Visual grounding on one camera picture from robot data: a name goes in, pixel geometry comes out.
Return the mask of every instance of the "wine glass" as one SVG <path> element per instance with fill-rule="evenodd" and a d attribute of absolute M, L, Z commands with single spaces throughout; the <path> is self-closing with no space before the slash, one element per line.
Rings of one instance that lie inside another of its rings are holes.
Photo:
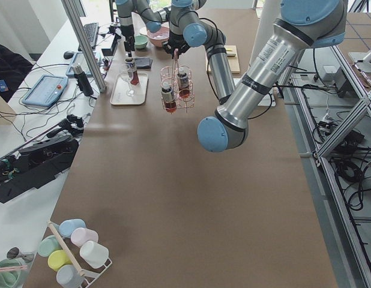
<path fill-rule="evenodd" d="M 133 70 L 131 66 L 128 64 L 122 64 L 120 66 L 120 76 L 123 81 L 128 83 L 128 90 L 127 90 L 127 96 L 132 97 L 134 94 L 134 90 L 132 89 L 131 86 L 131 80 L 133 78 Z"/>

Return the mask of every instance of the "person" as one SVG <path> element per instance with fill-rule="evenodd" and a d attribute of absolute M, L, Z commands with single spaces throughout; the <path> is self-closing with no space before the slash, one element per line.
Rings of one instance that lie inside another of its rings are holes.
<path fill-rule="evenodd" d="M 0 45 L 0 96 L 8 102 L 32 69 L 22 55 Z"/>

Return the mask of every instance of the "pink bowl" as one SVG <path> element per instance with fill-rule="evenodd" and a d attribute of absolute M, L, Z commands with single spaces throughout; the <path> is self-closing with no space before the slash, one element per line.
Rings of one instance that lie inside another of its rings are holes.
<path fill-rule="evenodd" d="M 165 42 L 169 38 L 169 28 L 168 27 L 161 27 L 159 31 L 156 33 L 151 33 L 149 30 L 147 31 L 147 37 L 149 42 L 151 42 L 156 47 L 163 47 L 161 45 L 162 42 Z"/>

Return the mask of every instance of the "computer mouse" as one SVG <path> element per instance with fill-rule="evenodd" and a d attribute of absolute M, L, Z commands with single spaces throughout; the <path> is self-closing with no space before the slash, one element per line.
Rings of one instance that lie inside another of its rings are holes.
<path fill-rule="evenodd" d="M 64 57 L 64 59 L 71 59 L 74 54 L 75 54 L 75 52 L 73 52 L 73 51 L 65 51 L 63 57 Z"/>

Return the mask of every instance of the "blue joint cap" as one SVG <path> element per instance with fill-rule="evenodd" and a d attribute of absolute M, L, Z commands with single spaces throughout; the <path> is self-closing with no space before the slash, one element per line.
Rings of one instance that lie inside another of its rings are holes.
<path fill-rule="evenodd" d="M 184 8 L 192 5 L 192 0 L 172 0 L 172 5 L 176 8 Z"/>
<path fill-rule="evenodd" d="M 204 149 L 210 152 L 223 152 L 228 147 L 228 133 L 224 125 L 212 116 L 199 123 L 198 139 Z"/>
<path fill-rule="evenodd" d="M 115 1 L 116 5 L 123 5 L 123 4 L 127 3 L 127 2 L 128 2 L 128 0 L 116 0 Z"/>
<path fill-rule="evenodd" d="M 203 25 L 192 23 L 185 27 L 183 37 L 190 47 L 199 47 L 207 41 L 207 31 Z"/>
<path fill-rule="evenodd" d="M 330 15 L 340 0 L 282 0 L 282 19 L 291 25 L 307 26 L 319 22 Z"/>
<path fill-rule="evenodd" d="M 312 44 L 311 48 L 323 48 L 323 47 L 338 45 L 341 42 L 343 42 L 345 34 L 346 33 L 344 32 L 336 36 L 318 39 Z"/>
<path fill-rule="evenodd" d="M 147 22 L 145 24 L 145 26 L 147 27 L 147 29 L 151 32 L 151 33 L 156 33 L 157 31 L 160 30 L 161 28 L 161 23 L 159 22 Z"/>

